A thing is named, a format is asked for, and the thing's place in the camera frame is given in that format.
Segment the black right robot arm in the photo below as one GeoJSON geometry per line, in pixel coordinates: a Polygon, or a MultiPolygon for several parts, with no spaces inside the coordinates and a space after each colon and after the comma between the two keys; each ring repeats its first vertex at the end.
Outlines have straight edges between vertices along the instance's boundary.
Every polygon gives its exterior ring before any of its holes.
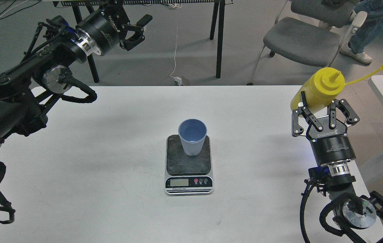
{"type": "Polygon", "coordinates": [[[359,117],[345,99],[334,99],[327,106],[327,115],[315,117],[311,112],[311,99],[300,92],[300,103],[292,114],[292,136],[298,137],[304,129],[298,118],[304,117],[308,124],[306,138],[309,140],[317,167],[309,168],[309,178],[302,193],[300,226],[304,242],[309,242],[305,228],[305,206],[313,190],[329,196],[328,203],[320,212],[321,226],[333,235],[346,235],[354,243],[364,243],[355,229],[371,227],[377,218],[383,220],[383,196],[372,191],[369,196],[357,196],[353,187],[355,177],[348,162],[356,158],[347,135],[348,126],[353,126],[359,117]]]}

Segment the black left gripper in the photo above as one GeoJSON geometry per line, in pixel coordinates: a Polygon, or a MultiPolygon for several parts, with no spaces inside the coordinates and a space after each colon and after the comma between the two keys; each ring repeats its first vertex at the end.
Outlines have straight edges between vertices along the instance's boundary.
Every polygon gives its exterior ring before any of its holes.
{"type": "Polygon", "coordinates": [[[99,9],[77,24],[77,29],[95,41],[100,56],[118,43],[122,49],[130,51],[145,40],[144,27],[153,20],[153,16],[144,15],[136,25],[126,24],[123,6],[123,0],[99,0],[99,9]],[[127,32],[134,34],[125,38],[127,32]]]}

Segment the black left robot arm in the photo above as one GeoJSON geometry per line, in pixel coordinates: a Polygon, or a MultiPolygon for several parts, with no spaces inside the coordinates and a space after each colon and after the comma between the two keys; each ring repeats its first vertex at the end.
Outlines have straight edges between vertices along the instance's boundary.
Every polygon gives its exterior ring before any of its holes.
{"type": "MultiPolygon", "coordinates": [[[[153,19],[144,15],[131,24],[122,0],[100,0],[99,9],[72,28],[60,15],[38,23],[21,62],[0,74],[0,143],[11,134],[28,136],[46,128],[48,111],[59,100],[93,103],[96,92],[74,78],[69,66],[103,56],[116,45],[127,51],[142,43],[144,27],[153,19]]],[[[0,161],[0,183],[6,165],[0,161]]],[[[0,211],[9,214],[1,224],[15,220],[11,202],[0,191],[0,211]]]]}

